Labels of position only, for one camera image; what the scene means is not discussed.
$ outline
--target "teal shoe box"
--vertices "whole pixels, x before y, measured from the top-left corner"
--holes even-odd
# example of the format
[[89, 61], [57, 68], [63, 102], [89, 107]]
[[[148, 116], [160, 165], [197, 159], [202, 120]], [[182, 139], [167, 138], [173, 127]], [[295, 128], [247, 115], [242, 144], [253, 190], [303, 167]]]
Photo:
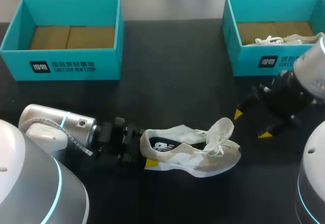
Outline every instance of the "teal shoe box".
[[[92, 29], [86, 27], [111, 26], [112, 47], [31, 50], [31, 41], [39, 26], [70, 26], [69, 35], [76, 30], [72, 27], [89, 33]], [[17, 81], [118, 80], [123, 36], [120, 0], [21, 0], [0, 52]], [[87, 40], [76, 36], [74, 39], [77, 43], [96, 43], [97, 38], [92, 38]]]
[[[282, 29], [284, 24], [305, 22], [316, 35], [325, 32], [325, 0], [225, 0], [222, 29], [234, 76], [277, 75], [292, 69], [294, 61], [313, 46], [243, 45], [239, 23], [256, 22], [280, 23]], [[255, 38], [266, 39], [265, 35]]]

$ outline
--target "shoe logo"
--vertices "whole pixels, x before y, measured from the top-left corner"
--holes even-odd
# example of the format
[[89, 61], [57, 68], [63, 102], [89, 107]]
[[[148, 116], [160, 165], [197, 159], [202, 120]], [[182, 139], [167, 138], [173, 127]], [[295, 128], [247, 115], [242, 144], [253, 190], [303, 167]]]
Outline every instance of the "shoe logo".
[[160, 151], [160, 152], [167, 152], [173, 149], [175, 145], [172, 144], [165, 144], [165, 143], [156, 143], [153, 149]]
[[277, 55], [265, 55], [261, 57], [259, 61], [259, 68], [273, 68], [278, 59]]

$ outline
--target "robotic arm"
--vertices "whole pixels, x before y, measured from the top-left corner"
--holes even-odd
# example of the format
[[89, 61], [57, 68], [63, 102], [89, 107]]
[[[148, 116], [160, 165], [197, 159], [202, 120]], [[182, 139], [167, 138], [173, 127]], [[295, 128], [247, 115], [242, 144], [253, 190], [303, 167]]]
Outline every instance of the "robotic arm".
[[311, 103], [324, 106], [325, 100], [325, 39], [320, 40], [294, 63], [293, 70], [276, 76], [270, 88], [253, 87], [247, 99], [238, 105], [234, 120], [242, 117], [256, 103], [263, 102], [281, 122], [268, 126], [259, 138], [276, 136], [298, 124], [295, 114]]

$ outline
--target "black logo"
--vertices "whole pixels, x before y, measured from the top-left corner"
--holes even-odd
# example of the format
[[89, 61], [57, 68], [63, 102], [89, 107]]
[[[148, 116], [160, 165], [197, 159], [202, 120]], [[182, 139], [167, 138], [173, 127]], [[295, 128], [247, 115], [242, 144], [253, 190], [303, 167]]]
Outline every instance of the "black logo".
[[30, 61], [32, 70], [34, 73], [50, 73], [50, 68], [46, 61]]
[[259, 61], [259, 68], [273, 68], [278, 59], [277, 55], [264, 55]]

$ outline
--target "white sneaker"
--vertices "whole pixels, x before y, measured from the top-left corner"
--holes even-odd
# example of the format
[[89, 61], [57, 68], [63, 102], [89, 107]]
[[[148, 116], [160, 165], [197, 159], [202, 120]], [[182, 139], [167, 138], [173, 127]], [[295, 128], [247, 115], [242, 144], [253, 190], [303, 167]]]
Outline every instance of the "white sneaker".
[[317, 41], [325, 37], [324, 33], [319, 33], [312, 37], [305, 37], [300, 35], [291, 35], [285, 38], [268, 36], [265, 40], [255, 39], [255, 44], [251, 45], [302, 45], [302, 44], [316, 44]]
[[184, 125], [167, 130], [146, 130], [140, 151], [147, 157], [145, 169], [180, 169], [194, 177], [209, 177], [232, 168], [240, 159], [240, 146], [228, 140], [234, 130], [232, 121], [222, 118], [209, 131]]

